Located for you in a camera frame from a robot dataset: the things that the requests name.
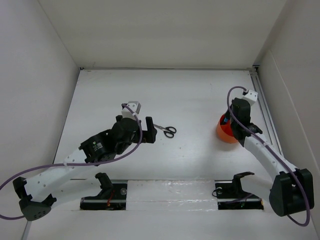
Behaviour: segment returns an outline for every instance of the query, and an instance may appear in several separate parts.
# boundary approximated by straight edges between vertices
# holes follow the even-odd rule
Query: scissors
[[[164,132],[164,135],[169,139],[172,139],[177,132],[177,129],[173,126],[163,127],[156,124],[153,124],[153,126],[155,126],[157,129],[162,130]]]

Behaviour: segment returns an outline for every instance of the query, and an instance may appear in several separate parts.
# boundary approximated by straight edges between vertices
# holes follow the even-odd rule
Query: white table
[[[79,201],[72,201],[33,222],[28,239],[317,239],[312,223],[297,227],[276,216],[268,203],[265,211],[217,210],[217,200],[211,197],[213,180],[229,180],[246,171],[270,179],[251,153],[216,136],[216,124],[227,109],[227,92],[236,85],[254,89],[246,70],[82,70],[55,163],[87,138],[111,128],[121,104],[128,101],[140,101],[144,129],[144,118],[151,116],[155,124],[176,127],[177,134],[169,139],[159,130],[154,144],[142,144],[129,157],[78,177],[83,179],[78,184],[94,182],[99,172],[112,180],[133,180],[126,211],[80,211]],[[236,96],[241,96],[240,90],[231,95]],[[259,101],[262,107],[252,107],[251,120],[276,144],[261,95]],[[149,181],[143,185],[137,180]],[[182,180],[191,181],[183,197],[174,184],[189,186]],[[173,189],[162,189],[169,185]],[[99,184],[92,190],[99,192]],[[190,205],[188,200],[200,195],[204,205]],[[295,217],[303,221],[305,213]]]

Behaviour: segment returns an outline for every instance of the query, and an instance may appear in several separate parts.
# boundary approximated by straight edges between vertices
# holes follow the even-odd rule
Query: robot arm
[[[248,93],[252,93],[251,96],[258,95],[254,91],[249,91]],[[296,181],[291,175],[293,173],[301,183],[310,209],[312,209],[315,205],[312,174],[307,169],[300,170],[288,162],[268,143],[261,129],[251,122],[251,106],[257,99],[248,97],[248,93],[242,99],[235,98],[232,100],[231,111],[233,114],[230,115],[234,116],[238,121],[230,116],[230,126],[233,136],[262,164],[270,175],[272,182],[259,178],[251,172],[240,173],[236,174],[232,180],[232,191],[238,193],[246,192],[246,194],[253,193],[269,201],[274,212],[281,217],[305,211],[306,204],[300,189],[296,185]],[[238,122],[256,136],[245,130]]]
[[[134,115],[139,114],[141,105],[137,101],[130,101],[126,106],[133,114],[124,107],[112,129],[102,131],[81,143],[78,149],[64,159],[65,166],[51,167],[33,177],[18,177],[13,181],[14,190],[20,198],[21,212],[28,221],[42,218],[59,204],[83,197],[77,193],[65,196],[59,187],[99,164],[115,161],[116,155],[122,154],[132,143],[139,142],[140,124]],[[142,131],[142,143],[154,143],[157,130],[151,117],[146,117],[146,125],[147,130]],[[105,173],[98,173],[95,177],[100,181],[102,190],[97,196],[88,198],[106,199],[114,189],[113,184]]]

